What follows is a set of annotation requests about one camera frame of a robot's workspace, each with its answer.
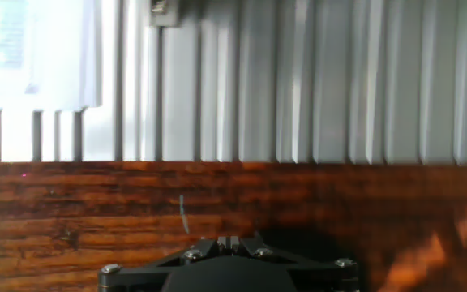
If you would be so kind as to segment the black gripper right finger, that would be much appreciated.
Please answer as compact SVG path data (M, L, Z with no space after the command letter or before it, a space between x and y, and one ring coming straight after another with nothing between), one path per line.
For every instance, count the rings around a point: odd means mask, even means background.
M358 290L358 261L329 234L261 231L231 236L229 254L283 268L297 291Z

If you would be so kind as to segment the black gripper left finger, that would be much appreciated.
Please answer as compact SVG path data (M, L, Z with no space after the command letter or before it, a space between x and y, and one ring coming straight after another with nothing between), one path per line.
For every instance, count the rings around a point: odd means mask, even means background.
M180 268L225 256L229 238L202 238L194 245L139 268L108 264L98 273L98 292L162 291L169 276Z

